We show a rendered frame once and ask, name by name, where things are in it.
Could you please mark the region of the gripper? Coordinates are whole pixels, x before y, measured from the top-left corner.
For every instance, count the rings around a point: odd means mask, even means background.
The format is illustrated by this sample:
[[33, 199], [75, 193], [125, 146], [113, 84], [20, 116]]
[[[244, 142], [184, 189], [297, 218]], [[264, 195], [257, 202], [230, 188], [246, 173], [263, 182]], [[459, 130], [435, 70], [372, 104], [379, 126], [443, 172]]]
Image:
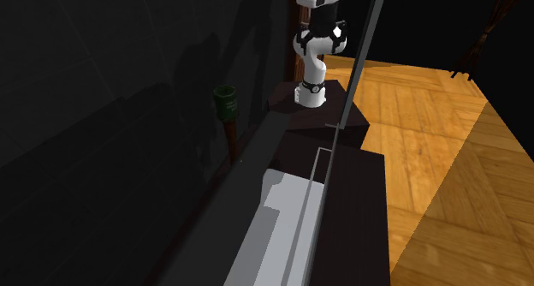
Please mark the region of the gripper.
[[332, 39], [332, 54], [344, 51], [347, 45], [347, 23], [336, 22], [338, 2], [322, 5], [311, 9], [310, 23], [301, 23], [296, 33], [296, 43], [300, 45], [302, 54], [306, 54], [307, 44], [315, 38]]

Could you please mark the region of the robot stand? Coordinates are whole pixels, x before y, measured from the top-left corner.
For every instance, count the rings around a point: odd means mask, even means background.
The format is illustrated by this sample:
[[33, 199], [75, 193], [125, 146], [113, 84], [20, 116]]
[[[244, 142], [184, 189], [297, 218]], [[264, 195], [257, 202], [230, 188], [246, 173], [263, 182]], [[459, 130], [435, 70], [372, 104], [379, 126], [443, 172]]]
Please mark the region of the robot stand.
[[[335, 125], [341, 118], [346, 91], [338, 80], [326, 80], [326, 102], [318, 108], [306, 108], [294, 102], [296, 82], [279, 83], [268, 98], [268, 109], [291, 116], [288, 130], [318, 140], [333, 140]], [[338, 142], [360, 148], [370, 127], [358, 107], [350, 108], [345, 128], [339, 131]]]

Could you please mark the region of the green cup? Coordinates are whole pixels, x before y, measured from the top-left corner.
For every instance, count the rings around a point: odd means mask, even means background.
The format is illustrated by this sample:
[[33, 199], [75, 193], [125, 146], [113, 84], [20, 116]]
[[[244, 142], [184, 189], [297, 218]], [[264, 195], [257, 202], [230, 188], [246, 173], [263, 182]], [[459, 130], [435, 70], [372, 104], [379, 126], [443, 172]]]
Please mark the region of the green cup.
[[231, 122], [239, 116], [236, 89], [234, 86], [221, 85], [213, 90], [217, 117], [222, 122]]

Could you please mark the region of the brown wooden stick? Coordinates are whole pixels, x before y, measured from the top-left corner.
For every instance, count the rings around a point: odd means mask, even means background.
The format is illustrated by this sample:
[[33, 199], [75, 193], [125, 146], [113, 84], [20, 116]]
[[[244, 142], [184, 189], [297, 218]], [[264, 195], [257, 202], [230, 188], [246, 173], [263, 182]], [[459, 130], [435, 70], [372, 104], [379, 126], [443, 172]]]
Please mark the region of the brown wooden stick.
[[233, 164], [239, 156], [236, 121], [226, 121], [223, 126], [228, 144], [229, 162]]

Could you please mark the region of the brown dry twigs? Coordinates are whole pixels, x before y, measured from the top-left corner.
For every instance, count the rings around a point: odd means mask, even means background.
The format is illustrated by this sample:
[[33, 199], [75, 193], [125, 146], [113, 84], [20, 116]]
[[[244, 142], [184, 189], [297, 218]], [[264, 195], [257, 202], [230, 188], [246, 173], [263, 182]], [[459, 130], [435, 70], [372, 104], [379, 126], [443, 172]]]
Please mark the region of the brown dry twigs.
[[495, 0], [491, 15], [485, 24], [484, 32], [470, 46], [470, 48], [457, 61], [450, 76], [453, 79], [457, 74], [466, 74], [467, 80], [473, 80], [478, 69], [479, 58], [484, 49], [488, 36], [498, 23], [513, 9], [520, 0]]

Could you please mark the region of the dark wooden cabinet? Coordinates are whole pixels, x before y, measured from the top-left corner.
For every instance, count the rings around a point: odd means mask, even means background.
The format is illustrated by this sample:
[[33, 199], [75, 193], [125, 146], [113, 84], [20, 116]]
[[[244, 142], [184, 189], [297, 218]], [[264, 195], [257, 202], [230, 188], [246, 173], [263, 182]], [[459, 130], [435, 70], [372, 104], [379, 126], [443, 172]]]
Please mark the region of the dark wooden cabinet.
[[390, 286], [384, 157], [363, 140], [286, 132], [270, 163], [326, 187], [306, 286]]

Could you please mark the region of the brown wooden post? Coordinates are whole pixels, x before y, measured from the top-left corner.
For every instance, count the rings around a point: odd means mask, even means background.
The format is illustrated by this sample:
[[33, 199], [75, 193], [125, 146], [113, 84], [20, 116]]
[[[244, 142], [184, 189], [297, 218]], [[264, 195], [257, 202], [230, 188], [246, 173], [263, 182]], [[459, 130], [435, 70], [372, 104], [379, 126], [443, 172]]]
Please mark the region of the brown wooden post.
[[299, 29], [302, 22], [309, 21], [309, 10], [296, 3], [296, 0], [288, 0], [288, 44], [286, 48], [286, 81], [299, 81], [304, 75], [304, 63], [294, 51], [294, 35]]

